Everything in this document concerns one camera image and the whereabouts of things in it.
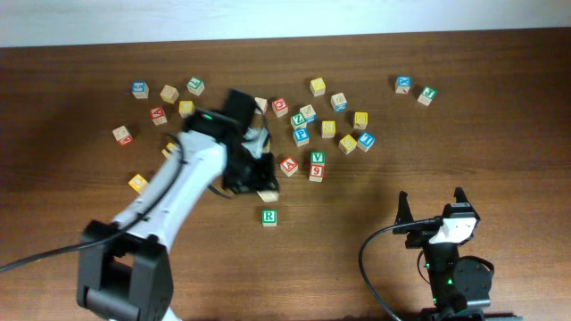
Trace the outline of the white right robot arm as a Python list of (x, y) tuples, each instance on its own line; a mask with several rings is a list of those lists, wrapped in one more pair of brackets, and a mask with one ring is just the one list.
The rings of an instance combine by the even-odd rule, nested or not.
[(494, 265), (475, 256), (459, 255), (459, 247), (474, 237), (481, 219), (462, 188), (443, 214), (416, 221), (408, 194), (399, 194), (395, 233), (406, 235), (405, 247), (420, 249), (426, 261), (434, 307), (422, 309), (421, 320), (484, 320), (483, 309), (491, 305)]

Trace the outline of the yellow E wooden block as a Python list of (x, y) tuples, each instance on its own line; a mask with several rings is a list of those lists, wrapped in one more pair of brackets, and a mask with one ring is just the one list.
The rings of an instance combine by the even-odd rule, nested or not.
[(338, 144), (339, 149), (345, 154), (351, 153), (357, 146), (357, 141), (352, 137), (352, 135), (344, 136)]

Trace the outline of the green R wooden block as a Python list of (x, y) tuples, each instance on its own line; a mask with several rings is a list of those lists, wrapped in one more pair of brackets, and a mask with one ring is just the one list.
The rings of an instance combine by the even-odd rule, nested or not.
[(277, 210), (264, 209), (262, 211), (261, 222), (264, 227), (277, 226)]

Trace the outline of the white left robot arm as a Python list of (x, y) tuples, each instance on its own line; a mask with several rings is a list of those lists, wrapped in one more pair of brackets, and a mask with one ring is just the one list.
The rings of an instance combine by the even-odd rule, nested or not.
[(149, 185), (110, 224), (91, 221), (81, 236), (77, 303), (106, 320), (174, 320), (169, 252), (193, 207), (217, 178), (234, 194), (278, 198), (270, 133), (248, 94), (232, 90), (219, 111), (196, 110)]

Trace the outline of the yellow S wooden block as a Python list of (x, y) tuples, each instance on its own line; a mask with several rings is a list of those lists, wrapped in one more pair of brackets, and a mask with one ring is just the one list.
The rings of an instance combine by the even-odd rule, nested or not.
[(321, 125), (321, 135), (323, 138), (334, 138), (336, 126), (334, 120), (323, 120)]

